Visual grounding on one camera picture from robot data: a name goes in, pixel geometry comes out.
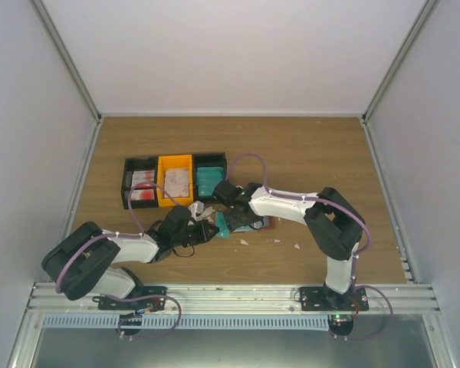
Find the brown leather card holder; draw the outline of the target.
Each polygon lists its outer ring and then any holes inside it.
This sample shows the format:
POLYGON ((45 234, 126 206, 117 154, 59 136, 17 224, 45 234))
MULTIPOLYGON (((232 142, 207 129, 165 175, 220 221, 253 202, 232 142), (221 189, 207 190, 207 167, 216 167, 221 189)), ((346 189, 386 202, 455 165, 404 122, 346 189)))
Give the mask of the brown leather card holder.
POLYGON ((255 222, 253 225, 241 226, 236 230, 231 231, 230 234, 238 234, 245 232, 259 232, 267 231, 274 228, 274 220, 271 217, 265 216, 262 220, 255 222))

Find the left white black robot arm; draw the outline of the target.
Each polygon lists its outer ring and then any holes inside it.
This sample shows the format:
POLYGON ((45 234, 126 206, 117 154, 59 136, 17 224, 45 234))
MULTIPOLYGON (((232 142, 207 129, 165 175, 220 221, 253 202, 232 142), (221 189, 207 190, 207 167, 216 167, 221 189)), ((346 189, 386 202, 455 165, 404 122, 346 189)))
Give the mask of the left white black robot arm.
POLYGON ((147 295, 143 282, 129 269, 114 265, 157 263, 177 248, 210 242, 218 232, 208 219, 198 220, 191 209, 180 205, 138 234, 109 232, 95 222, 85 222, 45 255, 41 268, 55 283, 56 292, 70 301, 93 293, 132 310, 147 295))

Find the teal credit card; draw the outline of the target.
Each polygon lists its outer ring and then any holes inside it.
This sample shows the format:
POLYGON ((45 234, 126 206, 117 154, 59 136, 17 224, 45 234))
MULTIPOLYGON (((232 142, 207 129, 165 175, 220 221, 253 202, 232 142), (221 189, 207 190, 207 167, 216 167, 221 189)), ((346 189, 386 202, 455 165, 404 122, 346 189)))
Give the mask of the teal credit card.
POLYGON ((230 230, 225 221, 225 217, 222 212, 216 212, 215 214, 215 226, 218 227, 217 237, 219 238, 229 238, 230 230))

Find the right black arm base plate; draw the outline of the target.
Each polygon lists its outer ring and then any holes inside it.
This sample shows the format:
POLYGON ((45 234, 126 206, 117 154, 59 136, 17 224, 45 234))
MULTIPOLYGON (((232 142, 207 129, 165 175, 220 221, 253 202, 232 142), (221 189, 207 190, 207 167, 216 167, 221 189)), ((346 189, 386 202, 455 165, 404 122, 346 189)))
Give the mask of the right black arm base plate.
POLYGON ((299 287, 292 299, 298 302, 302 311, 368 311, 368 297, 363 288, 350 288, 345 294, 339 294, 323 286, 299 287))

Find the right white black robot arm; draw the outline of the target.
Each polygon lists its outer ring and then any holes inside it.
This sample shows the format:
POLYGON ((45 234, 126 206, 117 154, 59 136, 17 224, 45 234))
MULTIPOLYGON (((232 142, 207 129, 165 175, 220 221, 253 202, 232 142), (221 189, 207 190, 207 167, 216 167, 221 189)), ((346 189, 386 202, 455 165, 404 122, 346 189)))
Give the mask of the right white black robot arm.
POLYGON ((231 231, 253 225, 265 216, 307 226, 327 257, 327 274, 319 295, 335 311, 353 303, 356 262, 371 246, 372 235, 363 217, 336 189, 300 194, 271 189, 264 183, 251 182, 242 188, 224 179, 213 196, 224 205, 225 222, 231 231))

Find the black card bin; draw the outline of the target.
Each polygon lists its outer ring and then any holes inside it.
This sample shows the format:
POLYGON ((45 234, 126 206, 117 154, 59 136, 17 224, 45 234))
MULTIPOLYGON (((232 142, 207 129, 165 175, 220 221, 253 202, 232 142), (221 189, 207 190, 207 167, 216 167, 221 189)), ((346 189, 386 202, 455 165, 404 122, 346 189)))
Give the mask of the black card bin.
POLYGON ((213 192, 227 173, 225 153, 193 154, 192 167, 194 200, 206 204, 218 203, 213 192))
POLYGON ((133 209, 156 208, 159 206, 156 194, 158 157, 127 158, 124 162, 121 198, 128 209, 130 200, 133 209))

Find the yellow card bin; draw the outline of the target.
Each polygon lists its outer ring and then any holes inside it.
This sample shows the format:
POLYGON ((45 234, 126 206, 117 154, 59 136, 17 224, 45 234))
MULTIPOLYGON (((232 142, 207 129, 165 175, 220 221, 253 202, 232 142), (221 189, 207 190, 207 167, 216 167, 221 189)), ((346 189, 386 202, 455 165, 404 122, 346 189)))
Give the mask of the yellow card bin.
POLYGON ((158 157, 156 175, 157 201, 159 207, 189 206, 194 201, 192 155, 168 155, 158 157))

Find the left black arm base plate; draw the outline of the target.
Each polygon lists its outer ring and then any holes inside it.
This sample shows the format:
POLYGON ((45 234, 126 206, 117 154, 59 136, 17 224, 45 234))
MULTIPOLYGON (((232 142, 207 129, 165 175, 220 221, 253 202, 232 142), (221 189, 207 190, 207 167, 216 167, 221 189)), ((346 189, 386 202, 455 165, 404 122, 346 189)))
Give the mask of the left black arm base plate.
POLYGON ((92 301, 101 311, 163 311, 165 308, 165 286, 142 286, 136 288, 124 299, 96 296, 92 301))

